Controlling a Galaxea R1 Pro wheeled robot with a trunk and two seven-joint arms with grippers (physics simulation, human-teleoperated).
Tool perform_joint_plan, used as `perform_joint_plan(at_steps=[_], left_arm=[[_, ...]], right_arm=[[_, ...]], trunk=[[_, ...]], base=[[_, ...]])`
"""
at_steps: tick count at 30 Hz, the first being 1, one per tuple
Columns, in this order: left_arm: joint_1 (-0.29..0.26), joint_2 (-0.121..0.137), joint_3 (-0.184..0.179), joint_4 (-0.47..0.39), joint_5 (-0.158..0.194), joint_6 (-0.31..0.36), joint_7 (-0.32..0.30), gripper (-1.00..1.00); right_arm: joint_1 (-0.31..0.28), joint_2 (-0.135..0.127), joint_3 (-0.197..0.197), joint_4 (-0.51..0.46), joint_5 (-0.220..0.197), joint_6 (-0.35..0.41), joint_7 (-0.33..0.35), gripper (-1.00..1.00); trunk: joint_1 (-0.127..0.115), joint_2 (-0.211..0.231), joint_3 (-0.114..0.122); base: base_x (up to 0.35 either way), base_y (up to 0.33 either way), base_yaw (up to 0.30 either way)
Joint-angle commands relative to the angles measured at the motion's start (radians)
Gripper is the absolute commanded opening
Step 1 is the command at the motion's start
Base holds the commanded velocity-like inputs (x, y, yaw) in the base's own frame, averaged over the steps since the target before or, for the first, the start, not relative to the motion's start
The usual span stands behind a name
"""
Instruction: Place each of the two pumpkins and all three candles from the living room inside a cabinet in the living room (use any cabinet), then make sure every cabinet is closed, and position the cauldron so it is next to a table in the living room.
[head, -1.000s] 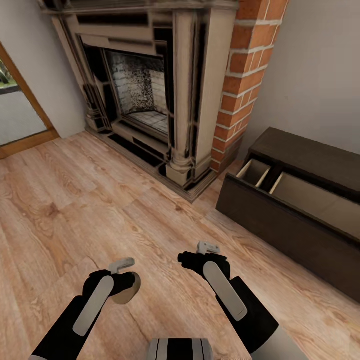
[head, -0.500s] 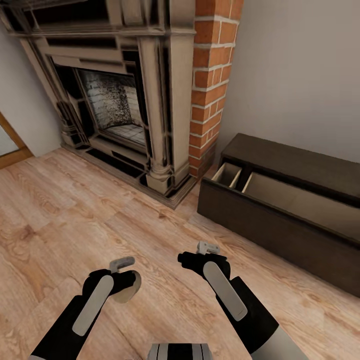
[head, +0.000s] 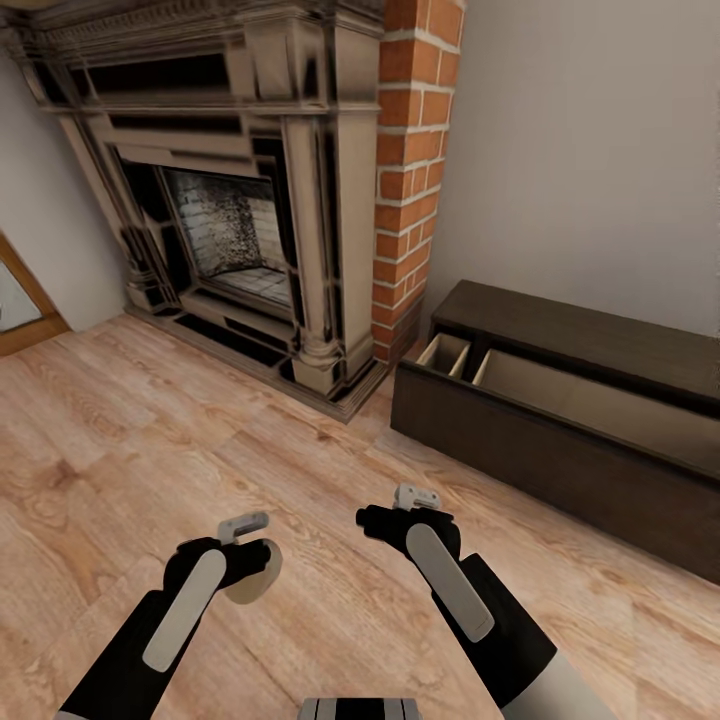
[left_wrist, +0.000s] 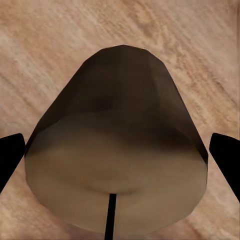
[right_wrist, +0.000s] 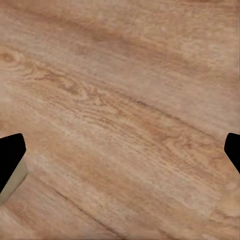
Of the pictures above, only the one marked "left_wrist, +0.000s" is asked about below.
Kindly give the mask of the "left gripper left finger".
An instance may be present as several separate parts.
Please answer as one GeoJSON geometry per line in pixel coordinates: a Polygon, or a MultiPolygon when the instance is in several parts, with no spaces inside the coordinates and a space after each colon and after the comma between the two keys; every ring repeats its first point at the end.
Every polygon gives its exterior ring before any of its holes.
{"type": "Polygon", "coordinates": [[[0,193],[25,155],[25,150],[22,133],[0,138],[0,193]]]}

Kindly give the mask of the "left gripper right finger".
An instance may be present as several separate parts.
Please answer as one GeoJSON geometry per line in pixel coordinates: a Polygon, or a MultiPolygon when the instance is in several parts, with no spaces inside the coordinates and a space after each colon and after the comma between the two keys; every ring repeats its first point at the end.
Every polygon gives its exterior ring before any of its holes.
{"type": "Polygon", "coordinates": [[[240,201],[240,140],[213,133],[209,151],[240,201]]]}

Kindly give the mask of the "pillar candle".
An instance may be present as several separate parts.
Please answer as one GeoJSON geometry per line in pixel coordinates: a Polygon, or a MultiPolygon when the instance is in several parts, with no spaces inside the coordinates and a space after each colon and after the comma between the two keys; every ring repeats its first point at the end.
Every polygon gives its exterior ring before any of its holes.
{"type": "Polygon", "coordinates": [[[25,148],[39,203],[104,240],[171,227],[207,190],[209,153],[171,74],[127,44],[82,64],[25,148]]]}

